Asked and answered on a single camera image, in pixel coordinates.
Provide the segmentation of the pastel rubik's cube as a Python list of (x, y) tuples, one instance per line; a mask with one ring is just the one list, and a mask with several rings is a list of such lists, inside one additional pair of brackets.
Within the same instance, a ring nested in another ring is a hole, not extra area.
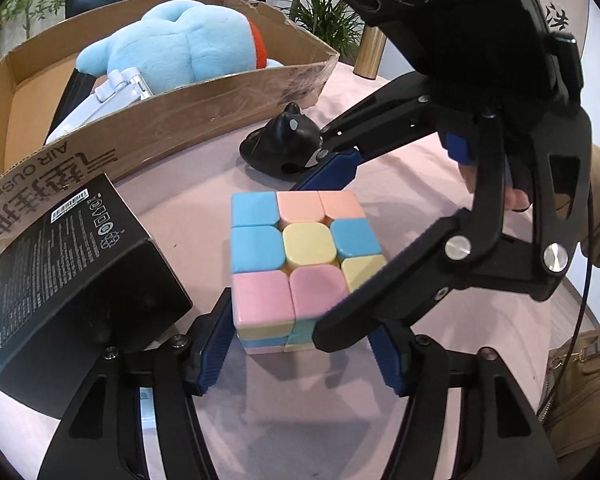
[(387, 262), (350, 191), (236, 193), (233, 322), (245, 352), (310, 350), (317, 320)]

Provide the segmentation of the black cat figurine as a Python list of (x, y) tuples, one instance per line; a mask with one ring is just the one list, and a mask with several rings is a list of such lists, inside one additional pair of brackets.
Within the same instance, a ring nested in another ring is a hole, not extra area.
[(291, 102), (263, 127), (250, 132), (239, 145), (245, 163), (269, 177), (298, 181), (316, 165), (322, 148), (320, 127)]

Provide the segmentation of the gold cylinder plant pot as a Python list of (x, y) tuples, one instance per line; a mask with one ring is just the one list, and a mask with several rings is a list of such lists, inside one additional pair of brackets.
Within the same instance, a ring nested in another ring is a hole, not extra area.
[(386, 35), (378, 27), (364, 27), (353, 67), (356, 76), (370, 80), (377, 77), (386, 41)]

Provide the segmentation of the black product box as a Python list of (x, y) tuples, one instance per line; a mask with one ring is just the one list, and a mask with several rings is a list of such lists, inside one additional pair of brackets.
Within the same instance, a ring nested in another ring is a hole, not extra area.
[(193, 303), (106, 176), (0, 255), (0, 390), (61, 418), (106, 349), (142, 351)]

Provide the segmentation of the green potted plant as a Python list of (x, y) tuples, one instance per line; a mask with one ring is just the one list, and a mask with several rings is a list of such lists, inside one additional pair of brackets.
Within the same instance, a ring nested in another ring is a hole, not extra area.
[(363, 23), (347, 3), (342, 0), (268, 0), (268, 3), (334, 48), (341, 62), (354, 62)]

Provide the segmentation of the blue plush toy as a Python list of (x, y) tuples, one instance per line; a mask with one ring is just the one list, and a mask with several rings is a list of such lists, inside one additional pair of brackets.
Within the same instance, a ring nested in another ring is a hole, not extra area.
[(96, 78), (135, 68), (155, 94), (281, 65), (244, 14), (195, 0), (160, 3), (76, 57), (76, 70)]

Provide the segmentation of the brown cardboard box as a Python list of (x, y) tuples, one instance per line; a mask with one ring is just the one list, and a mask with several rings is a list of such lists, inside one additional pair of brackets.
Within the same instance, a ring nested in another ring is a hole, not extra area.
[(69, 18), (0, 62), (0, 252), (95, 174), (120, 179), (183, 148), (315, 104), (337, 52), (279, 10), (256, 0), (227, 6), (259, 29), (276, 66), (156, 94), (48, 142), (76, 55), (166, 0), (124, 0)]

